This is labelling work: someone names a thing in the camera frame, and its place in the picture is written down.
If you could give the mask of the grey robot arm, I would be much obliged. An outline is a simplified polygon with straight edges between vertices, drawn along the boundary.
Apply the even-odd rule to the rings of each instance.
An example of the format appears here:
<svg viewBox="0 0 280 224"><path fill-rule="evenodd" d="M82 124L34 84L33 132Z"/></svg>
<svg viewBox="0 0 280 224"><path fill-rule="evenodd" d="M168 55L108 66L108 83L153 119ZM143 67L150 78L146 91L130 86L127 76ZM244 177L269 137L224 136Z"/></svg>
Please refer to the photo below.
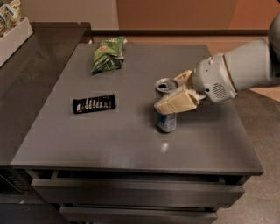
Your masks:
<svg viewBox="0 0 280 224"><path fill-rule="evenodd" d="M166 115L196 109L205 98L223 102L243 89L279 84L279 70L280 15L273 19L267 40L258 39L218 53L178 75L178 88L157 101L155 109Z"/></svg>

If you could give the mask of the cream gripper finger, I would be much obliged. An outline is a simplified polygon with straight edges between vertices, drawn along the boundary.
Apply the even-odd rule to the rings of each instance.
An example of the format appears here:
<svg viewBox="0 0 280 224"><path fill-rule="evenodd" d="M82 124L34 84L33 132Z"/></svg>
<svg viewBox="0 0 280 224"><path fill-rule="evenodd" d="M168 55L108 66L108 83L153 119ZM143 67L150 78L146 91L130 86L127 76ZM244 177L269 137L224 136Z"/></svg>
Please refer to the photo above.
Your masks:
<svg viewBox="0 0 280 224"><path fill-rule="evenodd" d="M174 78L179 86L186 85L190 87L192 85L192 70L186 70Z"/></svg>
<svg viewBox="0 0 280 224"><path fill-rule="evenodd" d="M166 94L154 104L158 113L163 115L186 112L196 109L205 96L194 89L180 86L173 92Z"/></svg>

